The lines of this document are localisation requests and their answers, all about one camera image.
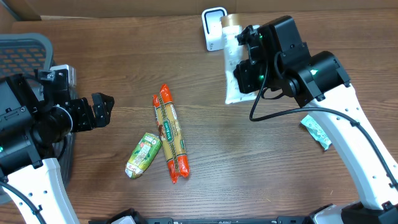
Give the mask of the green snack pouch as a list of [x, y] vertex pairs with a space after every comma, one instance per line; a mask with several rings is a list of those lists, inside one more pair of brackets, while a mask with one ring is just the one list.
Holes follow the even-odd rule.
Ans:
[[140, 177], [150, 166], [161, 146], [162, 141], [157, 135], [145, 133], [126, 163], [127, 176], [130, 179]]

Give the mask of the orange spaghetti packet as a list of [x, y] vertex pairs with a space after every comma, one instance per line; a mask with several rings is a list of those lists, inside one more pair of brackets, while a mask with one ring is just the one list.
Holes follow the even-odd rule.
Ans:
[[159, 94], [152, 96], [152, 104], [170, 178], [176, 184], [179, 177], [186, 178], [190, 175], [190, 167], [181, 125], [168, 85], [163, 84]]

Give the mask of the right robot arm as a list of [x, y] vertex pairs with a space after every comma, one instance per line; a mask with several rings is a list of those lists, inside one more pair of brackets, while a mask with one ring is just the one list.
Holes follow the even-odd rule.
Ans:
[[364, 114], [351, 79], [328, 51], [311, 55], [291, 16], [237, 35], [248, 58], [234, 70], [242, 93], [280, 91], [326, 132], [358, 191], [357, 202], [329, 204], [304, 223], [396, 223], [397, 162]]

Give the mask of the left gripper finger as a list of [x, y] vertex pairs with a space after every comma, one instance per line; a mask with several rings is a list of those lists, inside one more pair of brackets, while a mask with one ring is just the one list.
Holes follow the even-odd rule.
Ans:
[[91, 96], [94, 103], [95, 127], [103, 128], [110, 123], [114, 98], [102, 93], [93, 93]]
[[67, 64], [52, 66], [54, 72], [52, 86], [56, 90], [69, 90], [76, 87], [76, 70]]

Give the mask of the teal wipes packet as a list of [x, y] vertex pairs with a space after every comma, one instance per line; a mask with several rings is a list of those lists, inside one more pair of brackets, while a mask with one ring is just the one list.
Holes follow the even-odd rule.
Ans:
[[326, 132], [309, 114], [301, 120], [301, 124], [305, 126], [312, 138], [319, 142], [325, 151], [332, 145]]

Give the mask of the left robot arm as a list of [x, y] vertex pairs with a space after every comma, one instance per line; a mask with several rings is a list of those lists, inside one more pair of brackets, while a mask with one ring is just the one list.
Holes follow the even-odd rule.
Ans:
[[78, 223], [53, 145], [71, 133], [103, 128], [114, 98], [102, 93], [73, 99], [68, 68], [36, 70], [1, 79], [1, 188], [26, 223]]

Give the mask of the white tube gold cap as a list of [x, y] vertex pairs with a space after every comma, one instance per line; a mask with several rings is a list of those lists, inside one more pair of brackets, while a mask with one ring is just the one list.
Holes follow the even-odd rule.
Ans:
[[228, 14], [221, 18], [221, 40], [224, 53], [224, 71], [226, 77], [225, 104], [252, 101], [256, 92], [241, 93], [233, 72], [237, 64], [243, 60], [243, 46], [238, 44], [236, 36], [243, 31], [239, 14]]

